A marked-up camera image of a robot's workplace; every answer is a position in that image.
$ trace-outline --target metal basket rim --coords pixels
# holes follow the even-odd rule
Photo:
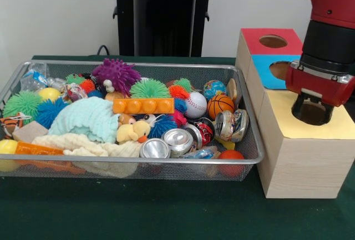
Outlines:
[[[47,64],[63,64],[63,65],[98,65],[102,61],[61,61],[61,60],[28,60],[17,66],[14,73],[0,92],[0,101],[2,101],[14,82],[18,82],[21,78],[20,73],[27,68],[31,62],[43,62]],[[245,84],[244,76],[239,68],[232,65],[216,65],[216,64],[161,64],[161,63],[131,63],[129,65],[137,65],[144,67],[179,67],[179,68],[215,68],[233,70],[238,75],[238,83],[242,89],[242,96],[245,101],[246,110],[249,113],[250,125],[252,126],[255,144],[257,146],[258,157],[246,160],[219,160],[219,159],[148,159],[148,158],[131,158],[131,157],[92,157],[92,156],[48,156],[48,155],[17,155],[17,154],[0,154],[2,160],[38,160],[38,161],[80,161],[80,162],[126,162],[126,163],[159,163],[159,164],[203,164],[203,165],[253,165],[257,164],[264,158],[265,148],[257,126],[254,111],[251,105],[250,96]]]

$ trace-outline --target wooden box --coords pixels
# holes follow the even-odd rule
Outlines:
[[[266,47],[260,42],[263,34],[280,36],[287,45]],[[290,29],[241,31],[236,66],[246,79],[266,148],[258,171],[267,198],[336,198],[355,159],[354,122],[343,106],[334,109],[326,125],[299,121],[291,113],[297,95],[266,89],[253,61],[256,56],[286,60],[300,55],[301,48]]]

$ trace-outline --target black cable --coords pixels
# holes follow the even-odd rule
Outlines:
[[[107,55],[110,55],[109,49],[106,47],[106,45],[101,45],[96,55],[100,55],[102,48],[105,49]]]

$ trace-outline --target purple spiky ball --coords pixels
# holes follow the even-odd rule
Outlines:
[[[99,84],[105,80],[111,80],[115,91],[129,95],[131,86],[140,80],[138,71],[132,69],[134,65],[127,65],[119,59],[104,59],[104,63],[96,67],[93,76],[97,78]]]

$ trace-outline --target red can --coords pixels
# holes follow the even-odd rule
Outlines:
[[[197,142],[197,149],[206,146],[215,138],[215,127],[211,120],[201,118],[185,125],[184,129],[193,136]]]

